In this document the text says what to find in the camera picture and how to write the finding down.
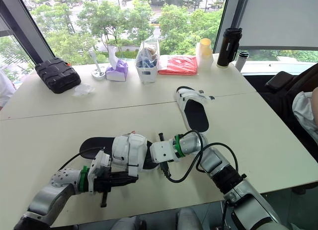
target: black thermos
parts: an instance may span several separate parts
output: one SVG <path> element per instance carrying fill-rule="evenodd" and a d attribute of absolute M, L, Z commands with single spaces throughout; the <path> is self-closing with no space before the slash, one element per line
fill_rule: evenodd
<path fill-rule="evenodd" d="M 228 28 L 225 30 L 218 58 L 218 66 L 225 68 L 235 59 L 241 37 L 242 28 Z"/>

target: green ring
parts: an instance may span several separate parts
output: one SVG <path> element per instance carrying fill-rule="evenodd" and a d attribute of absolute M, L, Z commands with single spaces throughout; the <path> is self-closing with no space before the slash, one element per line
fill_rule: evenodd
<path fill-rule="evenodd" d="M 88 168 L 86 165 L 83 166 L 83 169 L 80 172 L 80 179 L 79 179 L 79 190 L 80 192 L 84 192 L 84 180 L 86 173 L 88 172 Z"/>
<path fill-rule="evenodd" d="M 185 157 L 185 155 L 182 153 L 180 141 L 179 141 L 179 135 L 175 136 L 175 146 L 174 148 L 178 151 L 180 157 Z"/>

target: black case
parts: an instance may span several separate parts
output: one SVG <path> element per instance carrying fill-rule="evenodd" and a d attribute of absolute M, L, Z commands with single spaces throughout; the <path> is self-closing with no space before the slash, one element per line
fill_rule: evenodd
<path fill-rule="evenodd" d="M 80 84 L 80 76 L 60 58 L 53 58 L 35 66 L 35 70 L 54 93 L 62 93 Z"/>
<path fill-rule="evenodd" d="M 286 84 L 288 84 L 294 78 L 293 75 L 281 71 L 274 77 L 272 77 L 266 84 L 265 87 L 270 88 L 273 91 L 281 90 Z"/>

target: slipper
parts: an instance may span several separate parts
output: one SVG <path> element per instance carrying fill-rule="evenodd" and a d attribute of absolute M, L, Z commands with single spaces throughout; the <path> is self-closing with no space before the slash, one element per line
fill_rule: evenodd
<path fill-rule="evenodd" d="M 208 98 L 202 93 L 190 87 L 181 86 L 176 91 L 175 99 L 187 129 L 204 134 L 209 130 L 209 121 L 204 110 L 204 104 L 207 103 Z"/>

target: white table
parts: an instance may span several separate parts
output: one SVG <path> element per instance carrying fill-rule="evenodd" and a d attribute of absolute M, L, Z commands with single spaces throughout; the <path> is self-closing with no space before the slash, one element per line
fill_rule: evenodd
<path fill-rule="evenodd" d="M 212 96 L 225 96 L 255 92 L 247 80 L 230 64 L 221 69 L 216 66 L 217 55 L 211 70 L 199 70 L 195 76 L 158 75 L 155 83 L 142 84 L 134 64 L 129 63 L 126 82 L 96 81 L 90 74 L 95 65 L 74 67 L 82 83 L 95 87 L 89 97 L 73 97 L 74 89 L 54 94 L 34 72 L 4 107 L 1 119 L 15 119 L 83 112 L 118 107 L 130 107 L 174 102 L 173 94 L 179 86 L 204 90 Z"/>
<path fill-rule="evenodd" d="M 216 97 L 206 106 L 209 142 L 228 144 L 236 153 L 239 172 L 246 173 L 261 193 L 318 180 L 318 165 L 302 144 L 257 93 Z M 33 196 L 51 175 L 79 151 L 90 137 L 114 137 L 135 130 L 150 141 L 158 133 L 166 139 L 186 132 L 175 102 L 0 121 L 0 229 L 12 229 Z M 232 156 L 219 150 L 232 164 Z M 170 163 L 174 178 L 186 171 L 192 157 Z M 82 168 L 79 157 L 70 164 Z M 222 199 L 207 175 L 192 171 L 179 184 L 170 183 L 159 170 L 140 173 L 140 179 L 108 194 L 73 196 L 55 227 L 101 221 Z"/>

